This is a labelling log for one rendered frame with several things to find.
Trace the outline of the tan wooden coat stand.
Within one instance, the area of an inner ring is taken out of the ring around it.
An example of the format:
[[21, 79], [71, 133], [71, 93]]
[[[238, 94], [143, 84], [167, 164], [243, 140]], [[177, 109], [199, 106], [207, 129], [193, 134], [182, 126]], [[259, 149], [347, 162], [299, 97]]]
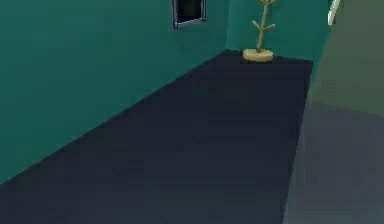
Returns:
[[266, 25], [266, 17], [268, 13], [269, 6], [276, 2], [277, 0], [258, 0], [263, 5], [263, 13], [261, 18], [261, 23], [252, 21], [252, 24], [258, 29], [258, 39], [256, 47], [252, 49], [244, 49], [242, 51], [242, 56], [245, 60], [257, 63], [265, 63], [273, 60], [274, 53], [271, 50], [263, 49], [262, 45], [264, 42], [264, 33], [275, 27], [275, 24]]

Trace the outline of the dark framed wall picture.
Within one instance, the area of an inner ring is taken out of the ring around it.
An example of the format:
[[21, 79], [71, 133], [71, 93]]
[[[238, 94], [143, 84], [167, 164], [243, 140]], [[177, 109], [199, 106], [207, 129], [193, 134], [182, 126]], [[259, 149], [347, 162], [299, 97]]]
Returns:
[[206, 20], [206, 0], [171, 0], [172, 28]]

